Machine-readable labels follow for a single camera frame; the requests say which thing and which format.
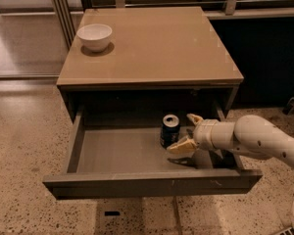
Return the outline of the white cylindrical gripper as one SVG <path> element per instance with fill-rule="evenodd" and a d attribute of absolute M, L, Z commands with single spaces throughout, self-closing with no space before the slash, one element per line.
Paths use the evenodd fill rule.
<path fill-rule="evenodd" d="M 187 118 L 194 124 L 193 139 L 189 136 L 184 136 L 177 142 L 169 145 L 167 150 L 172 154 L 184 154 L 195 152 L 197 146 L 202 150 L 215 150 L 212 141 L 212 130 L 218 123 L 216 119 L 203 119 L 194 114 L 187 114 Z"/>

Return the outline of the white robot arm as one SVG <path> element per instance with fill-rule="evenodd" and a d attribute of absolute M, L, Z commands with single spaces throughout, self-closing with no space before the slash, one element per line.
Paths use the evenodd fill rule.
<path fill-rule="evenodd" d="M 173 154 L 227 150 L 257 160 L 276 158 L 294 169 L 294 138 L 262 117 L 247 115 L 234 122 L 193 114 L 187 117 L 195 125 L 192 136 L 186 135 L 168 146 Z"/>

